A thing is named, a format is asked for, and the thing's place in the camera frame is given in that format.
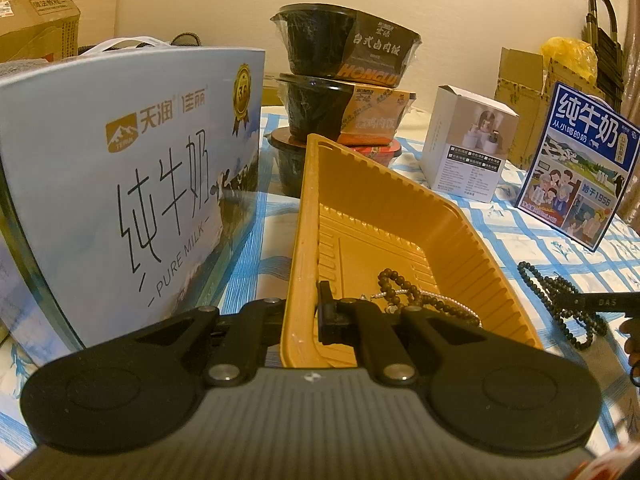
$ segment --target human hand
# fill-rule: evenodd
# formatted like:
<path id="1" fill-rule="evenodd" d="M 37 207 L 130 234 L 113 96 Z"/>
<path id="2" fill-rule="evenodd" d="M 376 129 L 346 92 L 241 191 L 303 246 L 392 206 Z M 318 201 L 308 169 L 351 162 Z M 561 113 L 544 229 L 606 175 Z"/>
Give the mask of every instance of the human hand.
<path id="1" fill-rule="evenodd" d="M 627 319 L 620 325 L 620 332 L 629 334 L 629 339 L 625 341 L 625 352 L 629 354 L 629 365 L 634 366 L 634 377 L 640 378 L 640 317 Z"/>

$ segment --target blue and white checkered tablecloth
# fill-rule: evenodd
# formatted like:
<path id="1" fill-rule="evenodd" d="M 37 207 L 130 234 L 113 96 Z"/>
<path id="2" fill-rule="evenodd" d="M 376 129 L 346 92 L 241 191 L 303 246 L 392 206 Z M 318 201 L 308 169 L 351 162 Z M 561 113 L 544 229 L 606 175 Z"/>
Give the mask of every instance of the blue and white checkered tablecloth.
<path id="1" fill-rule="evenodd" d="M 263 135 L 286 125 L 286 115 L 263 111 Z M 423 143 L 402 137 L 402 129 L 396 138 L 403 152 L 390 167 L 424 184 L 417 162 Z M 262 142 L 261 150 L 257 220 L 220 301 L 223 314 L 237 312 L 254 298 L 287 295 L 299 201 L 282 195 L 273 148 Z M 640 237 L 616 217 L 598 251 L 589 252 L 513 208 L 511 202 L 524 176 L 508 163 L 491 203 L 444 196 L 455 202 L 478 230 L 520 297 L 545 349 L 587 366 L 596 377 L 603 403 L 589 448 L 601 454 L 640 438 L 638 390 L 628 379 L 629 366 L 622 350 L 625 337 L 618 329 L 624 318 L 622 314 L 606 314 L 609 334 L 596 337 L 587 351 L 577 352 L 556 329 L 540 300 L 523 286 L 516 266 L 527 260 L 544 275 L 557 272 L 584 292 L 640 291 Z M 578 337 L 584 334 L 575 322 L 568 325 Z M 21 387 L 33 370 L 34 365 L 7 336 L 0 346 L 0 468 L 11 467 L 33 446 L 17 404 Z"/>

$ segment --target silver screw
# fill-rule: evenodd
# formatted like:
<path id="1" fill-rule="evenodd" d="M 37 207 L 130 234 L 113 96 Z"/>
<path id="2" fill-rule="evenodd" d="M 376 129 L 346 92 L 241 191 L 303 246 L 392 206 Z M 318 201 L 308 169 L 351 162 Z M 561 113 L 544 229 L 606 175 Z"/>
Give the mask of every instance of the silver screw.
<path id="1" fill-rule="evenodd" d="M 236 365 L 221 364 L 209 368 L 209 377 L 214 381 L 232 381 L 240 375 Z"/>
<path id="2" fill-rule="evenodd" d="M 394 381 L 406 381 L 415 375 L 415 369 L 411 365 L 396 363 L 386 366 L 382 373 Z"/>

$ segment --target yellow plastic bag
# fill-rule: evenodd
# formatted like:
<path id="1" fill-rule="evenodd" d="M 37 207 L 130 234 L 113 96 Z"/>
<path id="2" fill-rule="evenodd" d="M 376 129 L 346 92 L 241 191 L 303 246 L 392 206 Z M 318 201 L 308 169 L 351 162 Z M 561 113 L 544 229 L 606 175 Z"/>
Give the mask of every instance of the yellow plastic bag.
<path id="1" fill-rule="evenodd" d="M 540 47 L 540 54 L 544 58 L 545 67 L 549 65 L 549 59 L 552 57 L 585 78 L 590 84 L 596 83 L 598 58 L 589 43 L 575 38 L 556 36 L 543 43 Z"/>

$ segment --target stack of bowls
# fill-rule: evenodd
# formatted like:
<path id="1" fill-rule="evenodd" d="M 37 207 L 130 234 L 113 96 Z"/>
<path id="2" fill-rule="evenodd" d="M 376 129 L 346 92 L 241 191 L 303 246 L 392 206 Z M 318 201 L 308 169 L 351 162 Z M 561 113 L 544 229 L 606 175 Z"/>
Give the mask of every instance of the stack of bowls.
<path id="1" fill-rule="evenodd" d="M 394 136 L 416 95 L 397 86 L 420 35 L 372 14 L 328 4 L 285 6 L 271 21 L 281 31 L 292 72 L 277 78 L 289 128 L 270 140 L 278 150 L 285 190 L 302 184 L 302 172 L 284 173 L 283 168 L 292 166 L 291 157 L 300 160 L 309 134 L 357 148 L 386 165 L 399 155 Z M 286 182 L 290 179 L 300 183 Z"/>

